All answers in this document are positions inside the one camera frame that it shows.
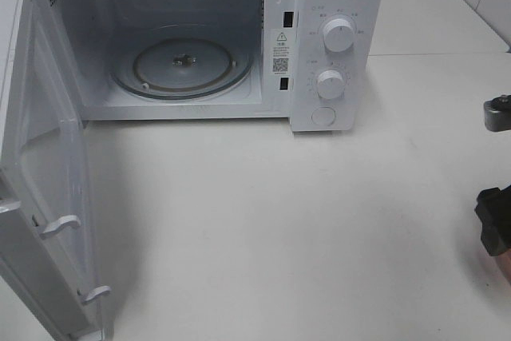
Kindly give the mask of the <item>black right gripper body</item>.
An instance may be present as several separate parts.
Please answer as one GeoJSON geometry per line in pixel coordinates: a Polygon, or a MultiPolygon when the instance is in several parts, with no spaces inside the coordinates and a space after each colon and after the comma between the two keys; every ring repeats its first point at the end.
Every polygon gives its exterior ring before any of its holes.
{"type": "Polygon", "coordinates": [[[474,209],[481,221],[481,242],[490,256],[510,249],[510,187],[482,190],[474,209]]]}

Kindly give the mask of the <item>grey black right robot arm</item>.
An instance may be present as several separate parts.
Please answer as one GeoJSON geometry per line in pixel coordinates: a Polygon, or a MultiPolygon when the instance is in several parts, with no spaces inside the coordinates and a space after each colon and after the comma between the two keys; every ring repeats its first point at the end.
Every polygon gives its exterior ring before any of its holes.
{"type": "MultiPolygon", "coordinates": [[[[491,132],[510,130],[510,96],[484,103],[485,127],[491,132]]],[[[474,209],[481,221],[481,242],[490,256],[510,250],[510,186],[482,190],[474,209]]]]}

